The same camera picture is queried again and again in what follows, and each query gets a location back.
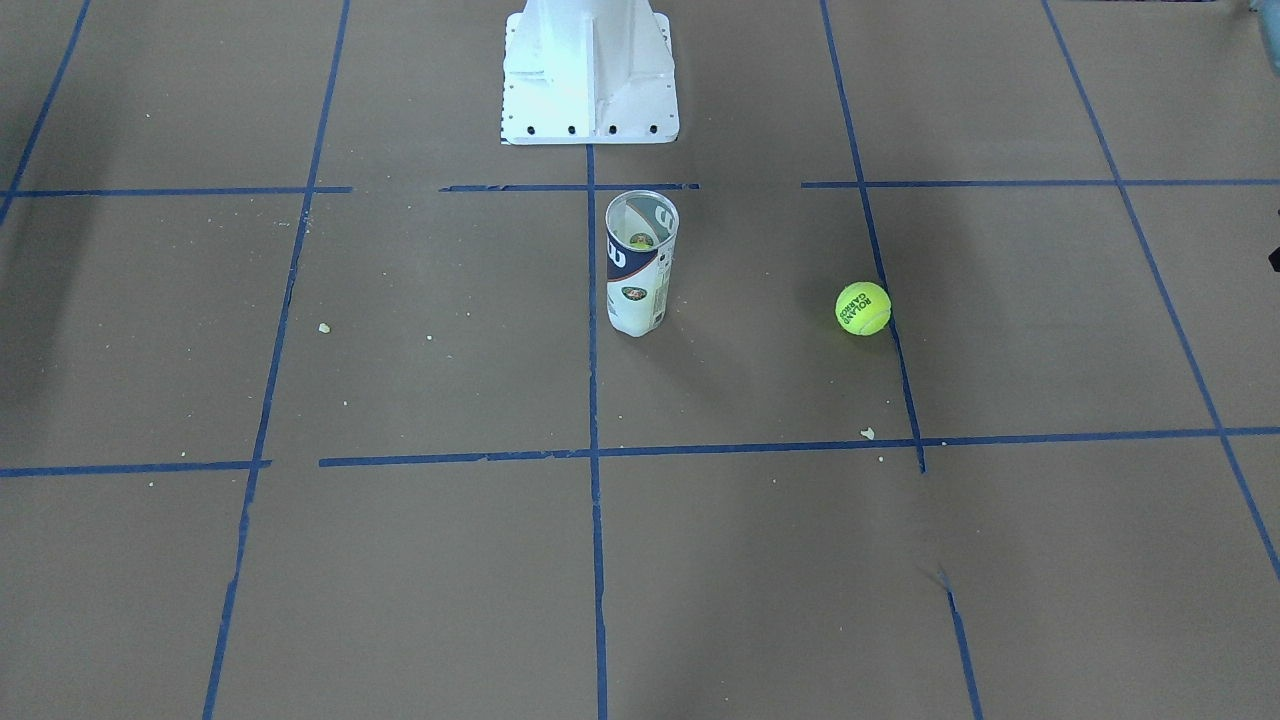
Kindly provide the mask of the yellow tennis ball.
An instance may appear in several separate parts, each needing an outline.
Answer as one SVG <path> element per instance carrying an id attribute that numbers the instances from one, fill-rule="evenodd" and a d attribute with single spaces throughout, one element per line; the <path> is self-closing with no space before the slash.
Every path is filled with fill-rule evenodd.
<path id="1" fill-rule="evenodd" d="M 835 302 L 840 327 L 854 336 L 870 336 L 884 329 L 892 316 L 887 291 L 874 282 L 855 282 L 844 287 Z"/>

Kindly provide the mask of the clear tennis ball can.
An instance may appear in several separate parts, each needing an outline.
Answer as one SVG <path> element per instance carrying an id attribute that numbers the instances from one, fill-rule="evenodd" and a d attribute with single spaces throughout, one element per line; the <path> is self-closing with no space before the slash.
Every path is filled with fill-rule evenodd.
<path id="1" fill-rule="evenodd" d="M 663 322 L 678 229 L 678 210 L 655 191 L 627 191 L 607 206 L 605 304 L 618 332 L 643 337 Z M 637 232 L 649 233 L 655 246 L 628 247 L 628 237 Z"/>

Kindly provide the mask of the white pedestal column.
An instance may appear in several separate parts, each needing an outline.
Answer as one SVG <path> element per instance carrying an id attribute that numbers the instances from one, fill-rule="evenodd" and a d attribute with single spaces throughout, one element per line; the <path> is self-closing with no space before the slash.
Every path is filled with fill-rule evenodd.
<path id="1" fill-rule="evenodd" d="M 672 143 L 669 18 L 649 1 L 527 1 L 506 18 L 500 141 Z"/>

